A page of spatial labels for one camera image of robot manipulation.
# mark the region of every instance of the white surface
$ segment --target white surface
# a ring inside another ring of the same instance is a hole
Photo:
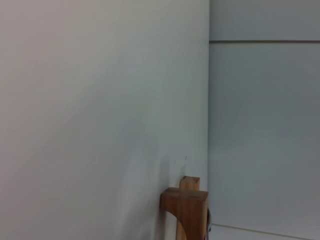
[[[0,239],[170,240],[207,189],[208,0],[2,0]]]
[[[320,239],[320,45],[210,47],[213,222]]]
[[[214,226],[210,240],[295,240],[295,238]]]
[[[320,40],[318,0],[211,0],[210,40]]]

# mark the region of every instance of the curved wooden piece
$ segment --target curved wooden piece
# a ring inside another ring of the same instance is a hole
[[[160,208],[180,221],[187,240],[205,239],[208,192],[170,187],[161,194]]]

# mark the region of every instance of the wooden post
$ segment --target wooden post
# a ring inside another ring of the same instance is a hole
[[[207,228],[208,192],[170,187],[161,194],[160,208],[181,223],[187,240],[204,240]]]
[[[180,189],[184,190],[200,190],[200,178],[193,176],[184,176],[180,181]],[[180,221],[176,222],[176,240],[187,240],[185,230]]]

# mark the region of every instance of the wood grain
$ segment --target wood grain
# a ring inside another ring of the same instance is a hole
[[[200,190],[200,178],[193,176],[184,176],[180,181],[180,189],[184,190]],[[176,240],[187,240],[185,230],[179,220],[176,222]]]
[[[161,194],[160,208],[180,221],[187,240],[205,239],[208,213],[207,191],[170,187]]]

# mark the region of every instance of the white wall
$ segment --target white wall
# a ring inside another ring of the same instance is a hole
[[[207,189],[208,0],[0,3],[0,239],[169,240]]]
[[[211,40],[320,40],[319,1],[213,0],[210,8]],[[319,44],[210,46],[216,224],[320,239],[319,66]],[[257,234],[224,228],[213,237],[264,239]]]
[[[210,40],[320,40],[318,0],[211,0]]]

